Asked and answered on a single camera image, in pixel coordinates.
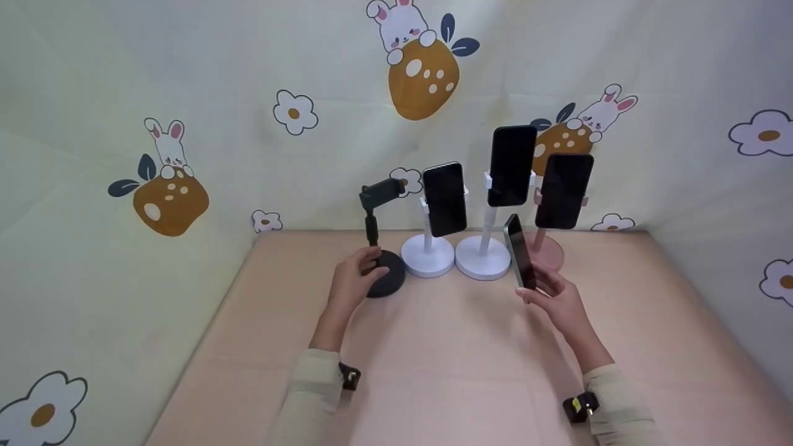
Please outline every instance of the round stand base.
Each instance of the round stand base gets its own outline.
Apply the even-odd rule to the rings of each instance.
[[[565,251],[556,240],[546,235],[545,240],[542,241],[542,247],[539,251],[534,251],[531,249],[531,245],[534,244],[537,233],[524,233],[524,236],[532,262],[540,263],[554,271],[561,270],[561,266],[565,264]]]
[[[457,245],[454,262],[462,274],[476,280],[496,280],[507,274],[511,258],[503,243],[490,239],[485,256],[479,255],[482,236],[471,236]]]
[[[447,239],[433,237],[432,249],[424,252],[424,234],[419,234],[402,245],[402,260],[411,274],[430,279],[446,274],[454,266],[454,248]]]
[[[404,283],[404,262],[393,252],[383,250],[380,255],[380,266],[388,267],[389,273],[379,278],[369,293],[367,298],[384,298],[396,293]]]

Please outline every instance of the phone screen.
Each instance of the phone screen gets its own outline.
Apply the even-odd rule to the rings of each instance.
[[[521,206],[526,203],[536,142],[537,129],[531,125],[499,127],[493,132],[490,155],[493,184],[488,190],[489,206]]]
[[[520,225],[517,213],[507,219],[507,224],[504,226],[504,238],[507,239],[509,252],[512,254],[512,267],[518,277],[518,284],[523,288],[536,289],[537,278],[534,276],[529,248],[526,246],[526,238],[523,236],[523,227]]]
[[[462,165],[448,163],[430,167],[424,171],[423,179],[432,236],[442,237],[464,231],[468,220],[465,216]]]
[[[594,163],[589,154],[554,153],[548,157],[542,202],[534,219],[538,228],[575,228]]]

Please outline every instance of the white phone stand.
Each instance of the white phone stand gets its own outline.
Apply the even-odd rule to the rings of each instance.
[[[465,201],[468,202],[468,188]],[[454,266],[454,248],[443,237],[433,237],[430,230],[430,207],[424,197],[419,199],[424,214],[424,234],[410,237],[402,245],[402,260],[413,275],[431,279],[446,274]]]
[[[537,175],[532,171],[529,189],[534,185]],[[492,188],[490,172],[485,172],[485,189]],[[455,249],[454,262],[462,274],[476,280],[496,280],[507,274],[512,259],[507,247],[490,237],[496,223],[498,208],[488,206],[485,211],[485,224],[480,236],[470,236],[461,241]]]

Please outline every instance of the table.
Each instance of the table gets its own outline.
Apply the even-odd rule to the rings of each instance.
[[[414,234],[384,231],[381,244],[399,252]],[[790,444],[785,401],[648,234],[550,235],[670,444]],[[362,232],[260,236],[147,444],[264,444],[335,264],[365,244]],[[582,391],[571,350],[515,285],[512,273],[477,282],[453,268],[364,302],[342,351],[363,378],[329,444],[595,444],[561,411]]]

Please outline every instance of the black round base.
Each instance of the black round base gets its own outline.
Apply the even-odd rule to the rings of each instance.
[[[389,273],[372,285],[367,298],[384,298],[396,293],[404,283],[404,261],[393,252],[383,250],[380,255],[380,266],[388,267]]]

